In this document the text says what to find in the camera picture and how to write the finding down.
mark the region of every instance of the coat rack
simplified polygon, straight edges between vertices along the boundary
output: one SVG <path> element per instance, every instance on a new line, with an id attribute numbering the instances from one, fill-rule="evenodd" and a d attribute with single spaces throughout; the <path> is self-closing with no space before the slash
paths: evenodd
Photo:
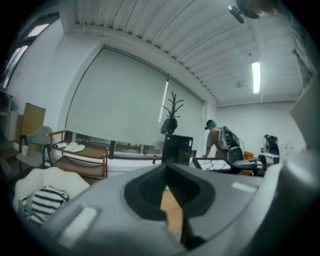
<path id="1" fill-rule="evenodd" d="M 162 105 L 162 107 L 164 107 L 166 110 L 169 111 L 169 115 L 167 115 L 167 117 L 169 117 L 169 125 L 168 125 L 168 129 L 167 129 L 167 131 L 168 131 L 167 135 L 172 135 L 173 134 L 173 132 L 172 132 L 173 120 L 174 120 L 174 118 L 179 118 L 180 117 L 180 115 L 179 116 L 175 116 L 175 113 L 178 111 L 178 109 L 180 109 L 183 106 L 183 104 L 181 106 L 179 106 L 177 109 L 176 109 L 176 105 L 177 105 L 178 102 L 183 102 L 184 101 L 183 99 L 176 101 L 177 95 L 176 94 L 174 95 L 173 92 L 171 92 L 171 94 L 172 94 L 172 100 L 169 99 L 169 101 L 172 102 L 171 111 L 168 108 L 166 108 L 165 106 Z"/>

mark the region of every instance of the ceiling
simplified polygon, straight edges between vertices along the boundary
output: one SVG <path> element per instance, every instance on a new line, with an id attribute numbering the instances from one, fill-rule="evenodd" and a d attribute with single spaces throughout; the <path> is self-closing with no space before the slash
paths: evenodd
<path id="1" fill-rule="evenodd" d="M 240 24 L 233 0 L 74 0 L 75 24 L 133 35 L 162 50 L 212 94 L 218 106 L 296 100 L 302 81 L 282 16 Z M 253 94 L 251 63 L 261 63 Z"/>

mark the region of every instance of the roller blind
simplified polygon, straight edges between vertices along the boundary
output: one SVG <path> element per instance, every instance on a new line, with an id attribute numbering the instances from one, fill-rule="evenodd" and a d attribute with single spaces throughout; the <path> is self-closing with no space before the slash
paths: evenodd
<path id="1" fill-rule="evenodd" d="M 87 136 L 154 145 L 167 77 L 147 64 L 103 49 L 84 74 L 66 129 Z"/>
<path id="2" fill-rule="evenodd" d="M 175 129 L 174 134 L 180 136 L 193 137 L 192 150 L 197 150 L 199 145 L 199 138 L 201 135 L 202 125 L 202 107 L 203 102 L 194 96 L 190 91 L 178 84 L 172 79 L 169 79 L 168 88 L 165 96 L 164 106 L 171 110 L 172 93 L 176 94 L 176 100 L 184 100 L 176 105 L 178 108 L 181 104 L 183 106 L 176 112 L 178 127 Z M 160 125 L 168 118 L 168 111 L 164 108 Z"/>

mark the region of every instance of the striped pillow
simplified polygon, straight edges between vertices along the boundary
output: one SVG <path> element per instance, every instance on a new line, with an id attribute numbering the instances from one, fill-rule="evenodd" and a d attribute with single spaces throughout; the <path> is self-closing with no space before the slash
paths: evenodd
<path id="1" fill-rule="evenodd" d="M 42 225 L 60 206 L 69 201 L 65 191 L 45 186 L 19 201 L 18 214 L 35 224 Z"/>

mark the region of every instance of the paper cup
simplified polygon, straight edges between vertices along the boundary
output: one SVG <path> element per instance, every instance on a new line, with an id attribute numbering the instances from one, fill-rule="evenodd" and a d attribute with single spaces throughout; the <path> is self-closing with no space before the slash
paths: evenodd
<path id="1" fill-rule="evenodd" d="M 21 149 L 22 149 L 22 155 L 24 157 L 26 157 L 28 155 L 29 147 L 28 146 L 22 146 Z"/>

